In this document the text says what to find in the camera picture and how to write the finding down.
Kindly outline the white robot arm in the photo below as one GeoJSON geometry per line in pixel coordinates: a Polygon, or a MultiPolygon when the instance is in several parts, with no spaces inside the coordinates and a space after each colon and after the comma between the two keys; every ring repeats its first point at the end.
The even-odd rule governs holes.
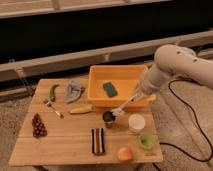
{"type": "Polygon", "coordinates": [[[213,89],[213,61],[198,58],[190,48],[167,44],[156,50],[154,63],[140,76],[132,100],[146,99],[176,75],[187,76],[213,89]]]}

